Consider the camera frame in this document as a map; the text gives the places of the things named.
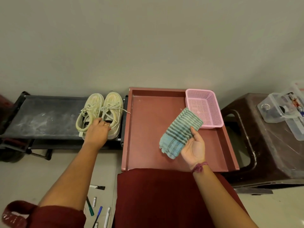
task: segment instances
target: white tile floor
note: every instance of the white tile floor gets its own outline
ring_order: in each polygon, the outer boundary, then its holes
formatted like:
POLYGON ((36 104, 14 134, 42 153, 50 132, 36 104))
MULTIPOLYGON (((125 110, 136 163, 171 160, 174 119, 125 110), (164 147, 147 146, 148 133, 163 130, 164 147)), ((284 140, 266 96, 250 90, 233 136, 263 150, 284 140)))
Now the white tile floor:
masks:
MULTIPOLYGON (((76 154, 75 150, 56 150, 50 161, 27 155, 17 163, 0 162, 0 210, 14 200, 38 203, 76 154)), ((103 206, 99 227, 104 225, 108 207, 112 210, 107 227, 112 225, 121 158, 121 150, 103 151, 97 156, 91 183, 106 188, 104 191, 90 188, 89 199, 93 201, 93 197, 97 197, 95 213, 103 206)), ((239 197, 260 228, 304 227, 304 187, 274 190, 273 195, 239 197)), ((91 228, 95 217, 90 216, 87 205, 84 211, 87 216, 85 227, 91 228)))

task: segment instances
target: white sneaker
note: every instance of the white sneaker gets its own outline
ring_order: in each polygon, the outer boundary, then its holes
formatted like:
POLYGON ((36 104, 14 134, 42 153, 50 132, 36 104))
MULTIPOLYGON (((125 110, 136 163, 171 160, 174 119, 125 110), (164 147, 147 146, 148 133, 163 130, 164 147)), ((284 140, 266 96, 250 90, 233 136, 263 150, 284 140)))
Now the white sneaker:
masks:
POLYGON ((101 107, 101 117, 104 121, 111 121, 111 130, 109 131, 108 139, 114 139, 119 134, 120 120, 124 110, 123 107, 123 99, 118 93, 111 92, 106 96, 105 103, 103 107, 101 107))
POLYGON ((92 94, 89 96, 85 107, 81 110, 76 120, 76 129, 79 131, 79 137, 85 139, 89 125, 93 123, 94 119, 100 117, 104 100, 101 94, 92 94))

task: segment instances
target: beige wall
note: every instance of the beige wall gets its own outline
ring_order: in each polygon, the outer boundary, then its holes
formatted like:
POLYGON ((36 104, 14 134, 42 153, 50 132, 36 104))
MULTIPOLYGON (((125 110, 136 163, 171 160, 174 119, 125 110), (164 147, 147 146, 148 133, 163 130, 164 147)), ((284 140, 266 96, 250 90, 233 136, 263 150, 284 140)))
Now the beige wall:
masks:
POLYGON ((202 88, 223 107, 303 79, 304 0, 1 0, 0 93, 202 88))

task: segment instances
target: sock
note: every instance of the sock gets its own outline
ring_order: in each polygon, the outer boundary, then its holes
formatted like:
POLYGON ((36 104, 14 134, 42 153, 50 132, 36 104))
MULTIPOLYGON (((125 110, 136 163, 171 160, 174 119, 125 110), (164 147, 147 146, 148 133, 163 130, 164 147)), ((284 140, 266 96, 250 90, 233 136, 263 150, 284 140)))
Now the sock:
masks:
POLYGON ((188 107, 185 108, 161 137, 159 148, 169 158, 175 159, 187 141, 193 137, 190 126, 198 130, 202 125, 203 121, 190 111, 188 107))

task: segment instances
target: pink plastic basket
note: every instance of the pink plastic basket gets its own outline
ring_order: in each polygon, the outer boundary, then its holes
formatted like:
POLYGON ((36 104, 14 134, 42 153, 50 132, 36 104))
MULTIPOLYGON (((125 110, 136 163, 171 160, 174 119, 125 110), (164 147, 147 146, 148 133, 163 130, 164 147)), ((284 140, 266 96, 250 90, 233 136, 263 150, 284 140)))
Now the pink plastic basket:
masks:
POLYGON ((211 90, 186 90, 186 106, 203 120, 201 128, 212 129, 224 125, 215 93, 211 90))

